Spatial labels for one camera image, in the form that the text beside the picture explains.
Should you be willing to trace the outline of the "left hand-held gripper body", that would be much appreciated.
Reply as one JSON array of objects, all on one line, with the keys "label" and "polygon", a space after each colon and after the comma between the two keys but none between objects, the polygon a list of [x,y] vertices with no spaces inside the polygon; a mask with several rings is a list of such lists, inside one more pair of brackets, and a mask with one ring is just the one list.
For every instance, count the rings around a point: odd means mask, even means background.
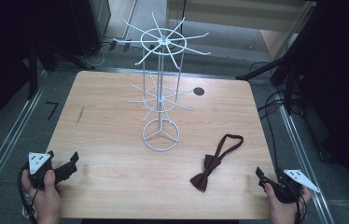
[{"label": "left hand-held gripper body", "polygon": [[52,170],[55,174],[54,184],[58,184],[67,180],[73,173],[77,171],[77,164],[71,165],[69,162],[54,169],[52,167],[49,154],[30,152],[28,155],[29,177],[32,186],[36,189],[43,189],[45,187],[44,178],[48,170]]}]

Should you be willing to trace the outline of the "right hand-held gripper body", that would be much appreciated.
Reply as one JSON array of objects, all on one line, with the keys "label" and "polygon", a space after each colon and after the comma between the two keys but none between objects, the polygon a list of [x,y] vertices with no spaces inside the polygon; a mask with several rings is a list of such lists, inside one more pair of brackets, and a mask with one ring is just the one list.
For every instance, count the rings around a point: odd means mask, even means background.
[{"label": "right hand-held gripper body", "polygon": [[276,198],[281,203],[295,203],[303,186],[320,193],[320,188],[315,185],[301,170],[285,169],[277,174],[277,182],[266,176],[265,180],[259,180],[258,184],[264,188],[265,183],[270,183],[274,189]]}]

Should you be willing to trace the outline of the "dark red bow tie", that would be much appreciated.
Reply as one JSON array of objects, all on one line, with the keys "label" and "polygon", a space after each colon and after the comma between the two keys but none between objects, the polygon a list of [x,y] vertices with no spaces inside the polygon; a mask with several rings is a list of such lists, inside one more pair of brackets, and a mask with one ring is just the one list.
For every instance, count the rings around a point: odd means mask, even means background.
[{"label": "dark red bow tie", "polygon": [[[224,150],[223,146],[228,138],[235,139],[236,143],[233,146],[229,147],[228,149]],[[244,142],[244,138],[241,135],[225,134],[219,141],[216,147],[215,154],[205,155],[203,160],[203,171],[193,176],[189,180],[192,186],[201,192],[205,192],[208,185],[209,175],[221,164],[222,160],[225,158],[225,156],[228,153],[231,153],[235,149],[239,148],[243,144],[243,142]]]}]

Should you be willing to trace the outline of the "white wire display rack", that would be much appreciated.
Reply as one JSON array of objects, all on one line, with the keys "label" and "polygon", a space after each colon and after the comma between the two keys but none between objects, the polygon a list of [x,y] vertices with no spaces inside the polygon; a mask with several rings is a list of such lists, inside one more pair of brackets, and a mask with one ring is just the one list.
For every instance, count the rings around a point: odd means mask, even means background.
[{"label": "white wire display rack", "polygon": [[136,43],[142,47],[142,58],[137,62],[142,67],[149,57],[158,58],[157,69],[152,72],[143,69],[142,83],[134,84],[133,88],[141,92],[136,102],[147,109],[142,119],[145,123],[142,140],[148,148],[159,152],[174,148],[180,140],[179,128],[170,118],[170,112],[176,108],[189,110],[179,103],[179,97],[184,94],[180,81],[185,53],[193,51],[188,42],[195,37],[183,35],[182,25],[179,22],[173,29],[159,25],[149,30],[139,29],[138,39],[119,41],[125,46]]}]

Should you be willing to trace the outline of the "person's right hand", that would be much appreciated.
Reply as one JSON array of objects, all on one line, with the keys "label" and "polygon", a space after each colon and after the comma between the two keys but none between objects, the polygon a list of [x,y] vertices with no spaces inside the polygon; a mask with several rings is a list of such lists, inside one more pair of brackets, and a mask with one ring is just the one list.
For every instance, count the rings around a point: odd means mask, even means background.
[{"label": "person's right hand", "polygon": [[306,204],[311,200],[310,191],[303,186],[298,203],[281,203],[275,196],[274,189],[269,183],[264,184],[264,189],[270,205],[272,224],[296,224],[296,219],[305,210]]}]

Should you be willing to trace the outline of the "person's left hand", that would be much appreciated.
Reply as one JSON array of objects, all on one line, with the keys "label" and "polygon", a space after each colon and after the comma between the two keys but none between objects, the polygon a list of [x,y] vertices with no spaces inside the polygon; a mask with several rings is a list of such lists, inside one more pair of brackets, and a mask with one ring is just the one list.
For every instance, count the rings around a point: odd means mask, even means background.
[{"label": "person's left hand", "polygon": [[60,224],[62,219],[61,187],[55,186],[55,174],[48,170],[44,177],[43,190],[35,189],[30,181],[29,171],[24,170],[21,175],[22,186],[33,199],[33,206],[37,212],[37,224]]}]

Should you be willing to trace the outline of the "black metal stand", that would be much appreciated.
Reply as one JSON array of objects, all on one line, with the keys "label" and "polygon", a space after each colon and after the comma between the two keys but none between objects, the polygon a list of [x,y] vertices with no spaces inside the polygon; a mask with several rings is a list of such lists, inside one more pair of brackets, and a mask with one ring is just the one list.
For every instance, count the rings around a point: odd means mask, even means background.
[{"label": "black metal stand", "polygon": [[27,99],[31,100],[37,92],[37,60],[43,64],[43,66],[54,71],[57,67],[57,63],[52,56],[52,53],[56,52],[63,56],[70,63],[75,64],[82,69],[94,69],[94,65],[86,65],[75,56],[54,45],[52,42],[39,38],[33,37],[29,45],[29,58],[28,58],[28,75],[29,75],[29,94]]},{"label": "black metal stand", "polygon": [[309,15],[309,12],[313,11],[315,0],[301,0],[301,2],[302,6],[298,9],[296,17],[291,21],[286,31],[263,32],[263,37],[277,42],[278,49],[275,46],[269,48],[274,53],[274,61],[246,75],[236,77],[238,80],[249,80],[275,68],[271,83],[273,86],[278,86],[286,80],[284,106],[287,112],[290,112],[291,92],[295,80],[295,56],[307,33],[314,25],[314,15]]}]

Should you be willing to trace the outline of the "dark cabinet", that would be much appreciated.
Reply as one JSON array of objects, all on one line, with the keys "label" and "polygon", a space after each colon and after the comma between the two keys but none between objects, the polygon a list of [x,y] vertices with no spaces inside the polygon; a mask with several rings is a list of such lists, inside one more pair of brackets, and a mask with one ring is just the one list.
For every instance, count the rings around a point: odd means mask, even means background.
[{"label": "dark cabinet", "polygon": [[75,54],[86,56],[101,47],[111,18],[108,0],[69,0],[76,33]]}]

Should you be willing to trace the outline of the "light wooden furniture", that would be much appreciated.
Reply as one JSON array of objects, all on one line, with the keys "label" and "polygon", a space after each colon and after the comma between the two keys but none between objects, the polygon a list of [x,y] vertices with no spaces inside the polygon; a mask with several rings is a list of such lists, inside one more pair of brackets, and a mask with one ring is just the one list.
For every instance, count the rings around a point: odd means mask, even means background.
[{"label": "light wooden furniture", "polygon": [[272,60],[308,21],[312,0],[166,0],[166,18],[261,31]]}]

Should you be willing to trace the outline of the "metal floor rail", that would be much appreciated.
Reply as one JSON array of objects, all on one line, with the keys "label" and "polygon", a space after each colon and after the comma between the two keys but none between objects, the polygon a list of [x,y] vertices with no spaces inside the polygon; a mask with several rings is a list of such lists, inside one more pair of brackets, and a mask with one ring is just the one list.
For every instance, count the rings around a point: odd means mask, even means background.
[{"label": "metal floor rail", "polygon": [[[280,113],[284,121],[284,124],[286,125],[286,129],[289,134],[290,141],[295,150],[295,154],[298,158],[300,169],[318,188],[320,188],[319,182],[316,178],[316,174],[307,156],[304,144],[300,139],[300,135],[295,126],[293,118],[287,114],[283,106],[280,108]],[[323,190],[321,189],[319,190],[319,192],[312,191],[312,197],[313,197],[314,206],[316,208],[316,212],[319,216],[320,221],[323,224],[335,224],[333,216],[330,213],[328,202],[326,200]]]},{"label": "metal floor rail", "polygon": [[43,70],[37,77],[38,84],[35,95],[30,100],[26,101],[20,114],[17,116],[17,119],[11,126],[6,138],[0,145],[0,173],[2,172],[3,167],[5,166],[7,159],[17,143],[26,123],[33,114],[39,99],[41,98],[48,76],[48,72]]}]

